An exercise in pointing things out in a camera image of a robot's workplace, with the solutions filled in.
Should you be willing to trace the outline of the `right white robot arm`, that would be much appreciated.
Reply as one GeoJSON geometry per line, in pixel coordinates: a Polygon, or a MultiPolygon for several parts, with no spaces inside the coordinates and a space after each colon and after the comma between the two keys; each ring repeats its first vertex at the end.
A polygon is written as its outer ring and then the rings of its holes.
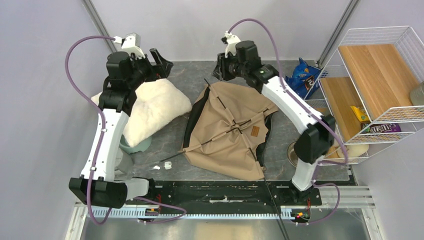
{"type": "Polygon", "coordinates": [[[298,157],[292,185],[300,192],[310,189],[318,165],[333,145],[335,118],[322,115],[309,106],[285,82],[270,64],[263,64],[256,44],[252,40],[223,38],[225,51],[217,56],[212,74],[215,78],[230,81],[242,78],[247,85],[271,100],[294,124],[300,136],[294,144],[298,157]]]}

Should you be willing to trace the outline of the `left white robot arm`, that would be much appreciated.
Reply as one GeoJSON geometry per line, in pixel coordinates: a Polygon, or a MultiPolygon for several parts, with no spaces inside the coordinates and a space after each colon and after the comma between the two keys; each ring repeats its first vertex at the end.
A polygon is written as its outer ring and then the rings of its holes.
{"type": "Polygon", "coordinates": [[[68,188],[84,204],[120,209],[127,200],[145,196],[149,180],[137,177],[116,181],[115,165],[124,128],[137,100],[136,89],[143,83],[167,78],[173,63],[156,48],[148,57],[118,51],[107,57],[107,77],[94,106],[99,110],[98,125],[87,162],[79,177],[69,180],[68,188]]]}

